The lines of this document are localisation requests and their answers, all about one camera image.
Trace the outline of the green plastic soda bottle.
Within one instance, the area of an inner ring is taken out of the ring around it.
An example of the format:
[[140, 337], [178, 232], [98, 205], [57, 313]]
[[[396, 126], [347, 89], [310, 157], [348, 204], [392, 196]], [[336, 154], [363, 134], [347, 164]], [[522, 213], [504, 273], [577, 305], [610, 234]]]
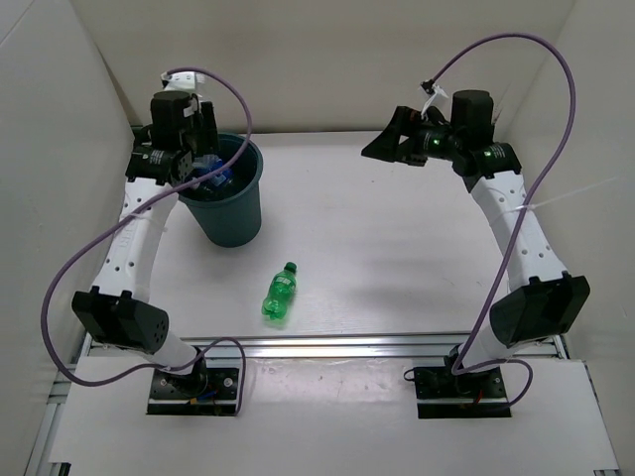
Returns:
[[261, 314], [269, 325], [282, 325], [297, 289], [297, 264], [288, 262], [272, 279], [261, 304]]

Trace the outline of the clear bottle orange blue label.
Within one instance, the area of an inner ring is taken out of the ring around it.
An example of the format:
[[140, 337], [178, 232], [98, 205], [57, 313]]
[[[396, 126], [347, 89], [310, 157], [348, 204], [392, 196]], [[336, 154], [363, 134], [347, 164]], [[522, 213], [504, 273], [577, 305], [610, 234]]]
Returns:
[[[217, 155], [204, 155], [193, 163], [194, 168], [202, 175], [209, 174], [223, 166], [222, 159]], [[225, 182], [225, 175], [219, 174], [209, 178], [205, 183], [219, 187]]]

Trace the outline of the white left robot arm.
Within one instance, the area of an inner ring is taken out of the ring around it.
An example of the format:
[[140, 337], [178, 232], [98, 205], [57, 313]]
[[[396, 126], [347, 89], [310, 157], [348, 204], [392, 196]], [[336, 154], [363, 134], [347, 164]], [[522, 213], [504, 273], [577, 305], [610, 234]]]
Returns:
[[152, 123], [136, 139], [125, 172], [123, 226], [87, 292], [75, 293], [71, 308], [93, 340], [130, 350], [174, 375], [187, 397], [204, 392], [208, 374], [193, 362], [194, 347], [170, 329], [168, 314], [150, 303], [150, 282], [176, 186], [192, 171], [196, 150], [217, 140], [209, 104], [191, 92], [165, 90], [151, 100]]

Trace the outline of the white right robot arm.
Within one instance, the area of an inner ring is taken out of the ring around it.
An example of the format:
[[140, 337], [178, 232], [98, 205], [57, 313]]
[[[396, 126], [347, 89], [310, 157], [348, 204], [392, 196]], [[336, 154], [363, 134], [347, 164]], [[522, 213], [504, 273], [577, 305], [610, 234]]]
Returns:
[[450, 162], [483, 212], [503, 257], [498, 280], [509, 293], [489, 297], [478, 330], [457, 349], [445, 374], [448, 389], [466, 397], [481, 373], [520, 347], [570, 331], [590, 295], [584, 276], [574, 276], [557, 257], [528, 203], [522, 166], [508, 143], [493, 138], [493, 99], [484, 90], [461, 90], [444, 117], [399, 106], [385, 129], [361, 154], [388, 163], [422, 167], [430, 159]]

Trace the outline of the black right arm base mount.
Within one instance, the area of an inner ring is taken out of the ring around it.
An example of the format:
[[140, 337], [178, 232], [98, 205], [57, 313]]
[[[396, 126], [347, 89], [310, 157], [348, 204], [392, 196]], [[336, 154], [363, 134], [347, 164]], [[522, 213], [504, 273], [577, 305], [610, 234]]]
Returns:
[[403, 374], [413, 383], [419, 419], [508, 418], [511, 410], [499, 367], [455, 376], [450, 365], [413, 367]]

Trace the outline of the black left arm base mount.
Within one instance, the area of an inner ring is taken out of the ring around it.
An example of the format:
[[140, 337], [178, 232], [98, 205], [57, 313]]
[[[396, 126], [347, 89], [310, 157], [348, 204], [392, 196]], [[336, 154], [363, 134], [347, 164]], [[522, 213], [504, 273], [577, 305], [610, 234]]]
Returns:
[[235, 417], [239, 410], [242, 372], [237, 363], [206, 359], [192, 375], [153, 372], [146, 414], [169, 417]]

